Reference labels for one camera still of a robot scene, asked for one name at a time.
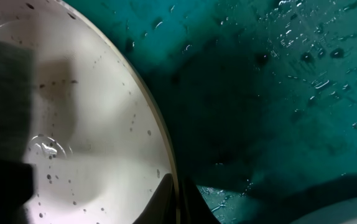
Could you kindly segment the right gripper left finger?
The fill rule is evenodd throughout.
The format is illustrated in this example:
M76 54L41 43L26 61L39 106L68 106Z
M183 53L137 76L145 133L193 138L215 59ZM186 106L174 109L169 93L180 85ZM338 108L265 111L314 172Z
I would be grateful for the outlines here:
M143 212L133 224L176 224L176 201L172 174L165 174Z

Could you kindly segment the green scrubbing sponge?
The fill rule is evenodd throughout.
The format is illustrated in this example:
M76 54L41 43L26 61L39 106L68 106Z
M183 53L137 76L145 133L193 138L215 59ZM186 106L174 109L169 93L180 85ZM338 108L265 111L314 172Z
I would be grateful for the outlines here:
M33 52L0 41L0 159L21 161L29 138Z

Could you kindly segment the white plate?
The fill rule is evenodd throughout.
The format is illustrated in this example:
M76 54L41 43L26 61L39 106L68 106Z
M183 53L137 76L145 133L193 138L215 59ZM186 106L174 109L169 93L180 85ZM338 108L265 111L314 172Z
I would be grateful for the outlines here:
M172 148L145 84L112 42L63 1L0 0L0 41L33 52L34 169L28 223L134 223Z

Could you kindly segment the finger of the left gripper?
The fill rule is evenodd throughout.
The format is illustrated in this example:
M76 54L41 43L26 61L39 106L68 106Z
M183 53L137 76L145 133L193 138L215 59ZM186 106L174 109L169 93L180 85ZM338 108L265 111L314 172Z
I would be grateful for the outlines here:
M24 205L33 194L33 167L0 160L0 224L28 224Z

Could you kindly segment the light blue plate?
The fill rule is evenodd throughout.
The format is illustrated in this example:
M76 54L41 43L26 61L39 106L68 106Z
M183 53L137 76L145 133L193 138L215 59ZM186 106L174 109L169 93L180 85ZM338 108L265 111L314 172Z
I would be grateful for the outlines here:
M357 198L321 208L291 224L357 224Z

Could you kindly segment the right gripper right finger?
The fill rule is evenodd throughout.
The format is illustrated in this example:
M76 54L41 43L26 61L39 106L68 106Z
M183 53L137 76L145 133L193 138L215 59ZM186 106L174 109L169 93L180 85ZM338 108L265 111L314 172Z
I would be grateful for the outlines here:
M180 184L180 219L183 224L220 224L190 178Z

